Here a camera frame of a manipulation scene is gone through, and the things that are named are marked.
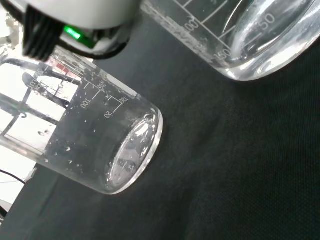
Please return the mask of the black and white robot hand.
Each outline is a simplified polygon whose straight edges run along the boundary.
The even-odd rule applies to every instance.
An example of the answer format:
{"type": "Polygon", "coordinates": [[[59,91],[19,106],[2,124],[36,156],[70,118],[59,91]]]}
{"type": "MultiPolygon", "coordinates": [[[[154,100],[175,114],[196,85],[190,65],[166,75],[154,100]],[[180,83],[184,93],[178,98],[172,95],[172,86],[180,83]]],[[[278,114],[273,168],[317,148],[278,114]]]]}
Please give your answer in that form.
{"type": "Polygon", "coordinates": [[[56,47],[94,60],[127,46],[140,0],[2,0],[24,28],[22,54],[45,62],[56,47]]]}

